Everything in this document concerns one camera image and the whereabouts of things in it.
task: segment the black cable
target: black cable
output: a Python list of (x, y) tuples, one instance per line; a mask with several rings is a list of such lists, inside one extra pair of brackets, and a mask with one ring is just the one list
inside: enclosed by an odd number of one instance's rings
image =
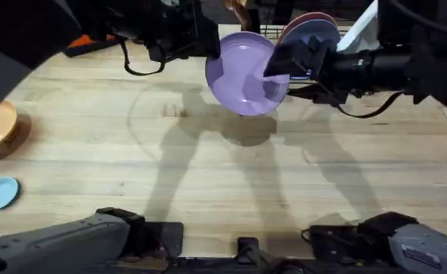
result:
[(418, 13), (411, 11), (408, 7), (405, 5), (402, 5), (398, 0), (389, 0), (389, 2), (396, 7), (400, 12), (402, 12), (404, 15), (408, 16), (410, 19), (413, 19), (419, 24), (422, 24), (423, 26), (429, 27), (431, 29), (447, 33), (447, 26), (444, 24), (438, 24), (434, 21), (431, 21), (428, 18), (425, 18)]
[(135, 76), (147, 76), (147, 75), (153, 75), (153, 74), (162, 72), (164, 70), (164, 67), (165, 67), (165, 54), (164, 54), (164, 50), (162, 49), (162, 47), (159, 46), (160, 50), (161, 50), (161, 53), (162, 53), (162, 61), (161, 61), (161, 65), (159, 66), (158, 70), (156, 70), (154, 72), (148, 72), (148, 73), (136, 72), (136, 71), (134, 71), (134, 70), (132, 70), (130, 68), (129, 51), (126, 48), (125, 38), (117, 37), (117, 39), (119, 40), (120, 46), (122, 47), (123, 58), (125, 59), (124, 68), (125, 68), (126, 72), (130, 73), (131, 75), (135, 75)]
[(340, 105), (336, 105), (333, 106), (336, 109), (338, 109), (341, 113), (347, 115), (347, 116), (351, 116), (351, 117), (355, 117), (355, 118), (360, 118), (360, 119), (367, 119), (367, 118), (371, 118), (374, 116), (377, 116), (381, 113), (383, 113), (384, 111), (386, 111), (391, 105), (392, 103), (394, 103), (394, 101), (401, 96), (402, 94), (404, 94), (404, 92), (396, 92), (394, 94), (392, 94), (385, 102), (384, 104), (379, 107), (376, 111), (368, 113), (368, 114), (363, 114), (363, 115), (354, 115), (354, 114), (350, 114), (348, 112), (346, 112), (345, 110), (343, 110), (342, 107), (340, 107)]

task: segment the gray robot arm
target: gray robot arm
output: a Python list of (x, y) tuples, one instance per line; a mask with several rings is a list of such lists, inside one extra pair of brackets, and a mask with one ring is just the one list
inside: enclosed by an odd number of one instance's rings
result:
[(77, 273), (123, 252), (130, 225), (96, 213), (89, 218), (0, 237), (2, 273)]
[(395, 262), (414, 273), (447, 273), (447, 235), (425, 225), (405, 225), (389, 238)]
[(175, 258), (183, 229), (122, 209), (98, 209), (89, 218), (0, 237), (0, 273), (73, 274), (121, 256)]

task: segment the dish rack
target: dish rack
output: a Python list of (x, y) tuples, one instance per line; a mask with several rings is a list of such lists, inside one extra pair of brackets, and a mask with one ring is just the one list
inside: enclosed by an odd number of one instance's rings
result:
[[(254, 0), (259, 10), (260, 34), (276, 43), (284, 27), (306, 12), (320, 11), (331, 15), (343, 36), (349, 27), (372, 3), (372, 0)], [(291, 80), (289, 88), (314, 83), (311, 80)]]

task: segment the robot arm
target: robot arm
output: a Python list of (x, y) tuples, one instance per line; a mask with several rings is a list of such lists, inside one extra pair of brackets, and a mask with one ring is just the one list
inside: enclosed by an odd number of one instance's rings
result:
[(98, 209), (64, 225), (0, 237), (1, 274), (77, 273), (121, 256), (179, 256), (181, 223), (151, 223), (121, 209)]
[[(370, 39), (371, 26), (380, 43), (378, 49)], [(311, 71), (309, 78), (316, 84), (288, 95), (330, 104), (343, 113), (340, 105), (349, 94), (360, 98), (400, 91), (373, 113), (345, 113), (358, 118), (380, 114), (399, 94), (413, 96), (415, 104), (431, 96), (447, 107), (447, 0), (377, 0), (351, 30), (338, 48), (317, 39), (308, 44), (296, 41), (278, 45), (264, 76), (303, 76)], [(363, 39), (354, 43), (354, 35)], [(357, 47), (365, 49), (356, 53)]]
[(0, 0), (0, 101), (82, 34), (138, 40), (161, 64), (220, 54), (218, 25), (199, 0)]

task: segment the wood grain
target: wood grain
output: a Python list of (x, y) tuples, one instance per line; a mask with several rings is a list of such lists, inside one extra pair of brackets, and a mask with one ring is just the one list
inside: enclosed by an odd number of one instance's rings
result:
[[(157, 67), (143, 46), (128, 47), (134, 69)], [(300, 229), (389, 210), (447, 234), (447, 119), (437, 102), (402, 97), (361, 120), (290, 97), (241, 117), (211, 95), (204, 64), (177, 60), (137, 78), (114, 47), (37, 69), (8, 98), (32, 128), (0, 161), (0, 176), (22, 185), (0, 211), (0, 234), (106, 206), (183, 222), (188, 256), (229, 256), (235, 238), (251, 235), (276, 255), (307, 256)], [(364, 113), (384, 99), (346, 108)]]

